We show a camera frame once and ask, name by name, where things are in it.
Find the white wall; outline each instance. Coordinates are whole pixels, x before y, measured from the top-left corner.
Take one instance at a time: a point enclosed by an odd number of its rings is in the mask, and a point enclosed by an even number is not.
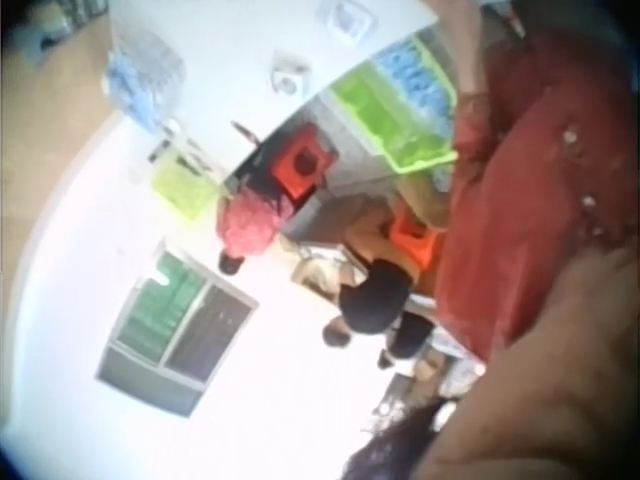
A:
[[[231,127],[240,122],[264,140],[315,93],[377,51],[435,21],[419,0],[357,0],[377,26],[357,46],[335,39],[317,19],[325,0],[110,0],[114,18],[161,37],[186,64],[176,117],[228,172],[253,146]],[[274,53],[311,67],[304,99],[274,94]]]
[[[33,480],[335,477],[389,377],[375,368],[377,342],[323,346],[333,307],[288,283],[276,256],[234,280],[261,306],[191,418],[95,380],[125,297],[165,235],[215,268],[213,222],[184,231],[140,181],[154,146],[118,123],[55,210],[17,310],[3,447]]]

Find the green window shutter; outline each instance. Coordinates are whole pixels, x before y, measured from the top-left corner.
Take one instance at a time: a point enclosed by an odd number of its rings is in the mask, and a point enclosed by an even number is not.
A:
[[[169,253],[156,268],[168,283],[144,283],[117,340],[157,364],[206,279]]]

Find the green crate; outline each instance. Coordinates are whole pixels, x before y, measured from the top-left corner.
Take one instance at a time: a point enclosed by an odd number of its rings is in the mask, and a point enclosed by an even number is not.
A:
[[[417,38],[412,41],[422,52],[425,68],[433,71],[455,106],[456,92],[446,74]],[[425,170],[457,158],[451,142],[433,133],[426,121],[415,118],[411,107],[369,62],[336,81],[331,90],[340,108],[384,154],[396,173]]]

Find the red clothing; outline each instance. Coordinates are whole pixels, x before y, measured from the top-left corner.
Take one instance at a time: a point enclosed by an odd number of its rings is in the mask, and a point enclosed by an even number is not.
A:
[[[637,123],[612,52],[555,33],[494,53],[489,94],[459,104],[436,286],[438,320],[484,360],[532,326],[571,255],[638,227]]]
[[[243,188],[220,212],[216,230],[229,256],[261,255],[293,213],[287,197],[282,197],[278,214],[260,195]]]

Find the red stool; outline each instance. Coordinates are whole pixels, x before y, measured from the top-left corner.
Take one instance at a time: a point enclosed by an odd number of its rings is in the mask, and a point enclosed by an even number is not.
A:
[[[415,216],[404,200],[398,202],[389,240],[411,256],[423,272],[431,265],[439,236]]]
[[[293,201],[308,193],[336,161],[316,138],[316,127],[307,123],[285,145],[271,166],[271,174]]]

